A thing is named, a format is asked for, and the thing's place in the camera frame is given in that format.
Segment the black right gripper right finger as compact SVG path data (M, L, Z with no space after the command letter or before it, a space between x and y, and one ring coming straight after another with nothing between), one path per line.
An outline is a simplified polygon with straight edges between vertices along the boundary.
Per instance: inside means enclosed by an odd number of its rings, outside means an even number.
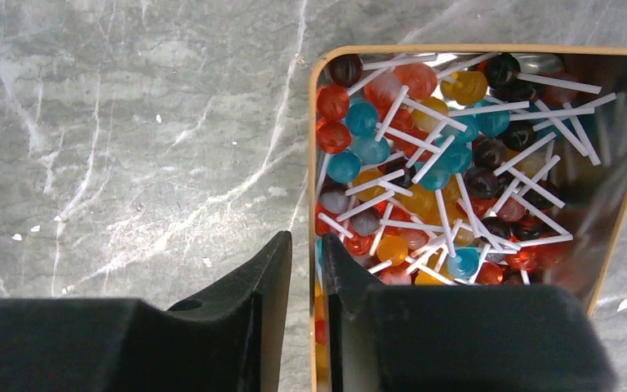
M334 391L612 391L580 302L558 287L393 286L322 238Z

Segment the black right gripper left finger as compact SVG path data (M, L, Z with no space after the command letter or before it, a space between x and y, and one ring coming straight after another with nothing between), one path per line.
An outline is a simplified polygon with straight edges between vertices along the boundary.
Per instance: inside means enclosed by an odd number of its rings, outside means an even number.
M292 238L160 310L137 298L0 299L0 391L275 391Z

